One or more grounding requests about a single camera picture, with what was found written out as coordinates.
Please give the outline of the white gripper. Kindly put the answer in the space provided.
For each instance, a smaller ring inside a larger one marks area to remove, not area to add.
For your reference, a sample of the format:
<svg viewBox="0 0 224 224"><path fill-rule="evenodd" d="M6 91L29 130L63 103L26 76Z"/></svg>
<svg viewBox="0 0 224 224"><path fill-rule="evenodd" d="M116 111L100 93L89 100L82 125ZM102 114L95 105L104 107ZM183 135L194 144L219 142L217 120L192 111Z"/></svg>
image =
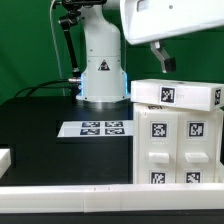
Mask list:
<svg viewBox="0 0 224 224"><path fill-rule="evenodd" d="M120 0L120 14L126 40L151 42L162 72L169 73L176 60L161 39L224 26L224 0Z"/></svg>

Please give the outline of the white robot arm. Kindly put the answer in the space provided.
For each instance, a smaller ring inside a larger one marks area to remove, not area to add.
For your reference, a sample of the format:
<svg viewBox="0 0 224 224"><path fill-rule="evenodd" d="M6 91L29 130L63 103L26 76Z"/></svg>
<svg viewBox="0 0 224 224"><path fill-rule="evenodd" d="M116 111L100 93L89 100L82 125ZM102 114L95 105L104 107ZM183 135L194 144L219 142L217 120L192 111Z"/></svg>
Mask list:
<svg viewBox="0 0 224 224"><path fill-rule="evenodd" d="M132 45L148 43L165 73L176 61L162 41L224 25L224 0L104 0L81 7L87 66L81 75L84 102L116 103L129 98L121 68L120 38Z"/></svg>

